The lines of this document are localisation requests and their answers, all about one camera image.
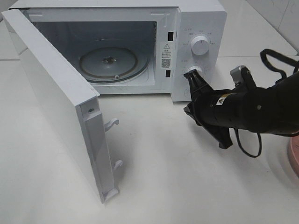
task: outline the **power knob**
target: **power knob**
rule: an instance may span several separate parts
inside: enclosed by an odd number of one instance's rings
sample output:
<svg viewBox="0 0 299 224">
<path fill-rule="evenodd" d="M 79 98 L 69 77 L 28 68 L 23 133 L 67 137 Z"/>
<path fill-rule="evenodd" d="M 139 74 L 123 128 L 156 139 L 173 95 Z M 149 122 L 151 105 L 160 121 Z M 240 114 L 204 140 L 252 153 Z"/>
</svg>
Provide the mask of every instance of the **power knob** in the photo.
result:
<svg viewBox="0 0 299 224">
<path fill-rule="evenodd" d="M 204 55 L 209 51 L 210 41 L 207 37 L 199 35 L 191 40 L 191 50 L 195 55 Z"/>
</svg>

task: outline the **pink object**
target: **pink object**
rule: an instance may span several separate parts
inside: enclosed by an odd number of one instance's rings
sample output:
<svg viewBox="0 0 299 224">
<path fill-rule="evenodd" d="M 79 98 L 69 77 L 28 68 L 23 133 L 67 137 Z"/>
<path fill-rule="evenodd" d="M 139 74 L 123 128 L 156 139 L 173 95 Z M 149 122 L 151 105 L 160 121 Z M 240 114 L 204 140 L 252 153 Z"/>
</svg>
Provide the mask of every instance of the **pink object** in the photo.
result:
<svg viewBox="0 0 299 224">
<path fill-rule="evenodd" d="M 299 177 L 299 136 L 291 137 L 288 147 L 288 158 L 291 167 Z"/>
</svg>

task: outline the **microwave door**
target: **microwave door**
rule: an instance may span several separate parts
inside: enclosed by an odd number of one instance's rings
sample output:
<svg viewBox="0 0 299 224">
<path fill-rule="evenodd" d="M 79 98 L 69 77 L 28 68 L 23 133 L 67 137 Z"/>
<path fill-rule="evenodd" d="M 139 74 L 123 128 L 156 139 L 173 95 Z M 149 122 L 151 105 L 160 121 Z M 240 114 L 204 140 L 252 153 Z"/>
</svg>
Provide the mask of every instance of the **microwave door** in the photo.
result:
<svg viewBox="0 0 299 224">
<path fill-rule="evenodd" d="M 98 92 L 18 9 L 2 14 L 44 114 L 104 202 L 117 189 Z"/>
</svg>

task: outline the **control panel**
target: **control panel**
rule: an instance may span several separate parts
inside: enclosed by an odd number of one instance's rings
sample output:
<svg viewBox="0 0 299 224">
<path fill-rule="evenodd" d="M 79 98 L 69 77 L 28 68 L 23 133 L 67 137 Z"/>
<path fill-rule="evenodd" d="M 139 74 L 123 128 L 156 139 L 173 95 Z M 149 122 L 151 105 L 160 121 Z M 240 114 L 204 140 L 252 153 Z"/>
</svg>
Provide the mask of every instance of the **control panel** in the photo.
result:
<svg viewBox="0 0 299 224">
<path fill-rule="evenodd" d="M 172 82 L 172 100 L 190 101 L 184 73 L 196 69 L 209 83 L 212 80 L 226 12 L 182 12 L 177 37 L 177 61 Z"/>
</svg>

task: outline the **white microwave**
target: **white microwave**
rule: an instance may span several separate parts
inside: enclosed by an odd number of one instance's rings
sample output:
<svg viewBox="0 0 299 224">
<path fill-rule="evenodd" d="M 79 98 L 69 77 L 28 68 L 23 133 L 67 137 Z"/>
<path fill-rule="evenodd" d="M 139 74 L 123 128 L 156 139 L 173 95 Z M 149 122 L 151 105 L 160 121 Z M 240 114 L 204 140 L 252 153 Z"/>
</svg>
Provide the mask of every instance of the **white microwave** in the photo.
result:
<svg viewBox="0 0 299 224">
<path fill-rule="evenodd" d="M 209 82 L 226 20 L 217 0 L 18 0 L 3 12 L 49 121 L 102 202 L 117 193 L 100 94 L 170 93 Z"/>
</svg>

